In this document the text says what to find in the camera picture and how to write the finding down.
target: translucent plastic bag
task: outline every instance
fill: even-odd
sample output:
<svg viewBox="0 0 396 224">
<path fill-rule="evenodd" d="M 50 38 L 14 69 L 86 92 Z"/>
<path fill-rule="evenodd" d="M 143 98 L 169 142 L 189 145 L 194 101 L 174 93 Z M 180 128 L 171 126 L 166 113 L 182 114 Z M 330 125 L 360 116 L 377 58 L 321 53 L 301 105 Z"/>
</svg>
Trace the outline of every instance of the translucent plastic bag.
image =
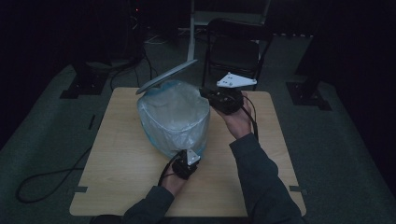
<svg viewBox="0 0 396 224">
<path fill-rule="evenodd" d="M 149 141 L 167 157 L 181 149 L 202 155 L 210 107 L 197 88 L 182 81 L 164 82 L 149 89 L 137 101 L 137 109 Z"/>
</svg>

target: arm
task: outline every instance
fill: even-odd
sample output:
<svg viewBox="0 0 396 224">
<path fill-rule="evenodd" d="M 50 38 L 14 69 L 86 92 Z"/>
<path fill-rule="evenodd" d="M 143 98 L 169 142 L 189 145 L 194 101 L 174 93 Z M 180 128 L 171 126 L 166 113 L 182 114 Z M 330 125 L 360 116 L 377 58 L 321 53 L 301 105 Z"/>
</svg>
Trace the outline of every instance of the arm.
<svg viewBox="0 0 396 224">
<path fill-rule="evenodd" d="M 244 108 L 251 113 L 246 99 Z M 301 222 L 301 212 L 277 176 L 276 164 L 268 158 L 251 133 L 248 115 L 242 109 L 228 116 L 217 112 L 236 139 L 230 147 L 252 223 Z"/>
<path fill-rule="evenodd" d="M 165 216 L 173 200 L 187 180 L 172 175 L 172 165 L 166 170 L 161 186 L 154 186 L 145 199 L 136 203 L 122 218 L 122 224 L 158 223 Z"/>
</svg>

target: chair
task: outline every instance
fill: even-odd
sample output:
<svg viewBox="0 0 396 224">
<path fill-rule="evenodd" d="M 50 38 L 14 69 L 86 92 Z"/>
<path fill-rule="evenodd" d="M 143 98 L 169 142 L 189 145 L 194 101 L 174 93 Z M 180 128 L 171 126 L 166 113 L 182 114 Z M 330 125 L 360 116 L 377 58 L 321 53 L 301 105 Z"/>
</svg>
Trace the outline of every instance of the chair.
<svg viewBox="0 0 396 224">
<path fill-rule="evenodd" d="M 205 86 L 206 69 L 225 70 L 238 76 L 250 75 L 259 81 L 264 55 L 267 52 L 273 34 L 261 23 L 214 19 L 207 27 L 207 48 L 202 87 Z M 260 43 L 265 47 L 260 50 Z"/>
</svg>

